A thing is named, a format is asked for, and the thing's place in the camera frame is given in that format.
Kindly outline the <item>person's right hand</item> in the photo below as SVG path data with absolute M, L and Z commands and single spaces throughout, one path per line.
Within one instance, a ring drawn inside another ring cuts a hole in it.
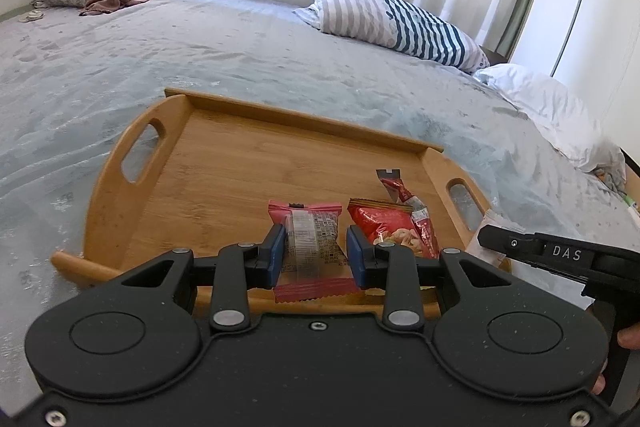
M 618 345 L 626 350 L 639 350 L 640 349 L 640 324 L 634 324 L 634 326 L 622 329 L 617 333 Z M 592 392 L 595 395 L 600 395 L 605 387 L 605 377 L 603 374 L 598 376 L 596 383 L 592 388 Z

